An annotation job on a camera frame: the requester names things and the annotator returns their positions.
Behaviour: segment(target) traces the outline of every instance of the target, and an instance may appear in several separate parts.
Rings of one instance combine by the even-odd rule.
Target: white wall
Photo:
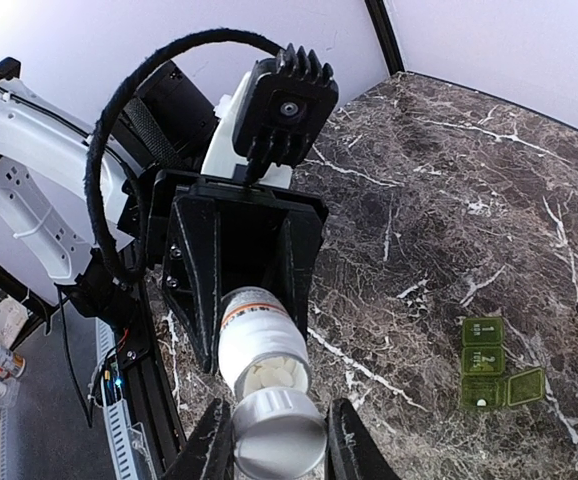
[[[387,77],[361,0],[0,0],[0,60],[22,61],[22,79],[31,89],[93,123],[118,83],[156,48],[220,26],[313,48],[334,67],[341,102]],[[233,92],[260,55],[246,46],[208,46],[177,62],[215,103]],[[42,187],[90,237],[84,206],[46,181]],[[55,297],[42,267],[1,220],[0,263],[43,297]]]
[[[578,1],[386,1],[407,70],[578,128]]]

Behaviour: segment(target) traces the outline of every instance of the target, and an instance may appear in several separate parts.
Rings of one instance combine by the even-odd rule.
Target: brown marble surface
[[[308,158],[293,188],[331,210],[310,302],[321,411],[350,398],[403,479],[578,479],[578,132],[399,75],[336,113]],[[153,290],[191,431],[228,389]],[[547,398],[462,411],[461,320],[498,314],[506,373],[544,366]]]

